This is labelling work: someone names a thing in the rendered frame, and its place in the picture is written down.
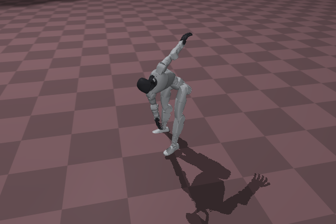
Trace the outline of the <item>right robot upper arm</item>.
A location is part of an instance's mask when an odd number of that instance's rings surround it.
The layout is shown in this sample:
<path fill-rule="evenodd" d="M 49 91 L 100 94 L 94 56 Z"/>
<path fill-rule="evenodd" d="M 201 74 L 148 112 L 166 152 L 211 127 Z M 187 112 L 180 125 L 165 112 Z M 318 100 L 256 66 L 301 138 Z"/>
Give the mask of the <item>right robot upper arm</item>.
<path fill-rule="evenodd" d="M 159 105 L 156 103 L 156 93 L 152 93 L 151 91 L 149 91 L 148 94 L 146 94 L 149 102 L 151 103 L 151 110 L 158 110 Z"/>

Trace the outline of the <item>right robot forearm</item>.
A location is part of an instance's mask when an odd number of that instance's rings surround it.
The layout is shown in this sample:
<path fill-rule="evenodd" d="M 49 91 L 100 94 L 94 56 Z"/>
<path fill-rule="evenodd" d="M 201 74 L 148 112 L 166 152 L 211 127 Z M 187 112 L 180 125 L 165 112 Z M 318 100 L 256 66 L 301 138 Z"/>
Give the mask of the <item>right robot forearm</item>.
<path fill-rule="evenodd" d="M 151 108 L 151 106 L 150 106 L 150 108 Z M 155 118 L 159 118 L 160 119 L 160 115 L 159 115 L 158 110 L 152 110 L 152 112 L 153 112 L 154 119 Z"/>

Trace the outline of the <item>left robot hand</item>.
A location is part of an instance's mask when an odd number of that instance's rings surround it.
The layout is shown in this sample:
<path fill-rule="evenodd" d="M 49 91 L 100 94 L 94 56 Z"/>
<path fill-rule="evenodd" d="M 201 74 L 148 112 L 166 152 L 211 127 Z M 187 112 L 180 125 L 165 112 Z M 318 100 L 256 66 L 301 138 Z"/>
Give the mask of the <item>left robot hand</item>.
<path fill-rule="evenodd" d="M 183 40 L 183 45 L 185 45 L 186 40 L 187 40 L 187 38 L 188 38 L 189 36 L 192 36 L 192 33 L 187 33 L 187 34 L 185 34 L 185 35 L 182 36 L 181 40 Z M 180 40 L 180 41 L 181 41 L 181 40 Z"/>

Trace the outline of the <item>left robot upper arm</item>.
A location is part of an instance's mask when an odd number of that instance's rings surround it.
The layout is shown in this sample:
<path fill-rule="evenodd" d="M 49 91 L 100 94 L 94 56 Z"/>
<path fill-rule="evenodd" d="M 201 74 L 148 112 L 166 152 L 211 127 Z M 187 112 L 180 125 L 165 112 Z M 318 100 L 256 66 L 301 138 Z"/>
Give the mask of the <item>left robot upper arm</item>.
<path fill-rule="evenodd" d="M 165 73 L 167 70 L 168 65 L 171 63 L 172 60 L 176 60 L 178 58 L 177 52 L 172 55 L 168 55 L 162 62 L 160 62 L 156 67 L 156 73 L 162 74 Z"/>

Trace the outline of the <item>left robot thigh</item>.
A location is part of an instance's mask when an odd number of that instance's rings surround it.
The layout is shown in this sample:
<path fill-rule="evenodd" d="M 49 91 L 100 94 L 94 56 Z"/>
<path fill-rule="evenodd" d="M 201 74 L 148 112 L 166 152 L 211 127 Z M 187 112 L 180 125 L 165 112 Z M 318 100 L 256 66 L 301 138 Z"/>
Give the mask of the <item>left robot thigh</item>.
<path fill-rule="evenodd" d="M 178 89 L 177 95 L 176 95 L 176 99 L 175 99 L 175 106 L 174 106 L 174 114 L 175 114 L 175 118 L 178 119 L 178 121 L 180 120 L 180 118 L 182 117 L 182 113 L 186 104 L 186 95 L 190 94 L 192 91 L 192 88 L 182 82 L 181 86 Z"/>

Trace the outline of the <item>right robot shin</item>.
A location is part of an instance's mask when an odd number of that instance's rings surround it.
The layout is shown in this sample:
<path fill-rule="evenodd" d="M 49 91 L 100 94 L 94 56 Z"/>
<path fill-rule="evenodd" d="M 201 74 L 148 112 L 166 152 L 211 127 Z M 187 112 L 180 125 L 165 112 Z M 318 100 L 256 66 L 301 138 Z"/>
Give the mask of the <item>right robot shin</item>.
<path fill-rule="evenodd" d="M 171 116 L 171 114 L 170 113 L 165 113 L 165 111 L 162 108 L 161 120 L 162 120 L 162 127 L 164 127 L 163 130 L 166 128 L 166 124 L 167 124 L 168 120 L 170 119 L 170 116 Z"/>

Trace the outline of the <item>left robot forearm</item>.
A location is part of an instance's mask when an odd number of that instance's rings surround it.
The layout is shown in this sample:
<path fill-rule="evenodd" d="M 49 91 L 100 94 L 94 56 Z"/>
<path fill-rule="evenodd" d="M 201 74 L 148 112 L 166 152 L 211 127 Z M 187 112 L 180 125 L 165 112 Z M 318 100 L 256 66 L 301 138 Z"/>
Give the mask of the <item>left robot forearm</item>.
<path fill-rule="evenodd" d="M 174 54 L 175 52 L 177 52 L 177 54 L 179 54 L 184 46 L 185 45 L 183 45 L 183 40 L 179 41 L 178 44 L 176 45 L 176 47 L 173 48 L 172 51 L 170 52 L 170 55 Z"/>

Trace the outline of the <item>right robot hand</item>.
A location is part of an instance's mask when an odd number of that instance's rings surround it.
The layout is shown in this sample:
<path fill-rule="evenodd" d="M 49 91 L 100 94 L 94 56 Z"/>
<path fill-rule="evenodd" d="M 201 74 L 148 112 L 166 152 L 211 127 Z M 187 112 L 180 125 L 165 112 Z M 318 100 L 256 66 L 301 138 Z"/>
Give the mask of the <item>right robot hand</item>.
<path fill-rule="evenodd" d="M 155 118 L 155 122 L 156 122 L 156 125 L 157 125 L 158 129 L 162 130 L 162 127 L 161 127 L 162 125 L 161 125 L 161 123 L 159 123 L 159 121 L 160 121 L 159 118 Z"/>

